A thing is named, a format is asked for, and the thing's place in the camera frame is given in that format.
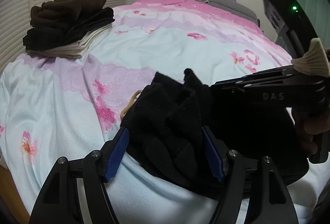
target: blue gripper pad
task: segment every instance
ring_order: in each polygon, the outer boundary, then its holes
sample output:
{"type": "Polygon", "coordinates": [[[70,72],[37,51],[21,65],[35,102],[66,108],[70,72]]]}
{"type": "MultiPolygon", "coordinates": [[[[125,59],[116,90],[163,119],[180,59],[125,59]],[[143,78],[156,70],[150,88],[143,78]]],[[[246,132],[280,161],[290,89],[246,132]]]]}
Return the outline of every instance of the blue gripper pad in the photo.
{"type": "Polygon", "coordinates": [[[220,158],[215,145],[212,143],[212,140],[204,127],[202,127],[202,134],[204,136],[205,155],[209,163],[212,175],[216,177],[220,182],[222,182],[226,177],[223,171],[222,159],[220,158]]]}
{"type": "Polygon", "coordinates": [[[124,129],[121,133],[120,138],[118,139],[116,145],[113,148],[112,153],[110,154],[107,161],[107,169],[104,174],[104,179],[106,182],[110,181],[111,178],[115,177],[123,159],[124,153],[129,143],[129,132],[128,129],[124,129]]]}

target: device handle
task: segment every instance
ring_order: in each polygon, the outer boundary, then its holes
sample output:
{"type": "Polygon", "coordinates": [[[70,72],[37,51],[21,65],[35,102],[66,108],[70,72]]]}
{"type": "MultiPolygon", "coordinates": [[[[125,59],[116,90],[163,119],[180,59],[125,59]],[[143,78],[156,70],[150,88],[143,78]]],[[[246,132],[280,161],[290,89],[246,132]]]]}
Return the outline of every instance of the device handle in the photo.
{"type": "Polygon", "coordinates": [[[329,156],[330,132],[326,131],[314,136],[314,142],[317,144],[317,153],[312,154],[308,160],[313,164],[326,162],[329,156]]]}

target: human hand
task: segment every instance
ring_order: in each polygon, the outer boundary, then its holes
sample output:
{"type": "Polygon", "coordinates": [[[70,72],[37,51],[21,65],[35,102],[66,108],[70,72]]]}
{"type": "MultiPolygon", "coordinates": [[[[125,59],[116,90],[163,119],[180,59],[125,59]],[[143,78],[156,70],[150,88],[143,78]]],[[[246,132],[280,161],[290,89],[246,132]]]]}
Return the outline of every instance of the human hand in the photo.
{"type": "Polygon", "coordinates": [[[295,121],[295,129],[302,150],[310,156],[318,150],[314,135],[330,130],[330,110],[324,113],[309,117],[308,114],[292,109],[292,117],[295,121]]]}

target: brown folded garment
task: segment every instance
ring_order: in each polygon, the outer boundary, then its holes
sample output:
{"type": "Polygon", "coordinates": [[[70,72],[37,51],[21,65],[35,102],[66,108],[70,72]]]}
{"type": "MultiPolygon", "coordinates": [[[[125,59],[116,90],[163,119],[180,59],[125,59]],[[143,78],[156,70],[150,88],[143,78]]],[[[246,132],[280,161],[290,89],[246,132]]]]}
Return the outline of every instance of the brown folded garment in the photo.
{"type": "Polygon", "coordinates": [[[107,0],[54,0],[44,2],[41,7],[31,8],[31,26],[51,27],[52,24],[70,24],[78,18],[88,18],[102,10],[107,0]]]}

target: bed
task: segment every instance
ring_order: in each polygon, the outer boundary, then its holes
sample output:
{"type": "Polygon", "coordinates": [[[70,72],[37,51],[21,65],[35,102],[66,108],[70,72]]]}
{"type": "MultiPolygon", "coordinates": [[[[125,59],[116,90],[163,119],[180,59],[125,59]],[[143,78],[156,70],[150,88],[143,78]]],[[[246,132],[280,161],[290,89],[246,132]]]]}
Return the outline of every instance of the bed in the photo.
{"type": "MultiPolygon", "coordinates": [[[[182,81],[189,67],[212,85],[290,65],[255,13],[230,0],[139,0],[114,14],[113,28],[81,59],[23,53],[0,77],[0,148],[29,214],[57,158],[83,158],[112,139],[122,109],[156,71],[182,81]]],[[[329,177],[330,158],[288,186],[300,224],[311,220],[329,177]]],[[[84,222],[91,223],[78,186],[84,222]]],[[[217,204],[148,174],[127,153],[106,188],[126,224],[208,223],[217,204]]],[[[247,206],[245,199],[237,224],[247,206]]]]}

